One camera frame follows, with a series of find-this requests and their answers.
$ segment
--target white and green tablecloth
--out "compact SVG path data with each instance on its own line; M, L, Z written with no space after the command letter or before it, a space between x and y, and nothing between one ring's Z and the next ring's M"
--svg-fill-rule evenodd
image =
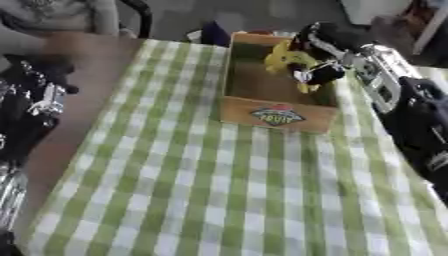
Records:
M226 54L145 43L39 214L29 255L448 255L448 210L350 76L327 135L223 124Z

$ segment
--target wooden box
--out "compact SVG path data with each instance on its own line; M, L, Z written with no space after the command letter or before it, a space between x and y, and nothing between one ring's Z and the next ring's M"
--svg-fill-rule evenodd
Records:
M325 133L338 113L333 84L302 94L288 74L272 75L264 59L283 37L235 33L227 58L221 121Z

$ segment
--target person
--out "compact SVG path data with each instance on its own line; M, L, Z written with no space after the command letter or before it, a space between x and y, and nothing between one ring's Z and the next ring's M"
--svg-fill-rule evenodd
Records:
M51 32L119 35L115 0L1 0L0 54L35 54Z

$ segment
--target yellow toy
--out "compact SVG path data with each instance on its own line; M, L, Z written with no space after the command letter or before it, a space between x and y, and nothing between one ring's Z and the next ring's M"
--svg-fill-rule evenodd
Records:
M319 63L308 55L306 52L302 51L290 51L290 45L292 40L285 40L280 44L276 45L272 53L266 57L265 65L266 70L271 74L278 74L281 71L287 70L288 66L291 64L298 64L303 66L304 69L310 69L317 66ZM298 83L297 87L302 93L310 93L317 91L320 85L307 85L303 83Z

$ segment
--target gray floor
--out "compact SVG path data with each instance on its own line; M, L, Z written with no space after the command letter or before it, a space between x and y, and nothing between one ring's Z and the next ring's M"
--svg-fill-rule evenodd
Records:
M339 0L145 0L153 9L152 38L183 40L202 22L216 20L228 32L300 31L315 21L350 26ZM121 20L137 30L136 13L119 4Z

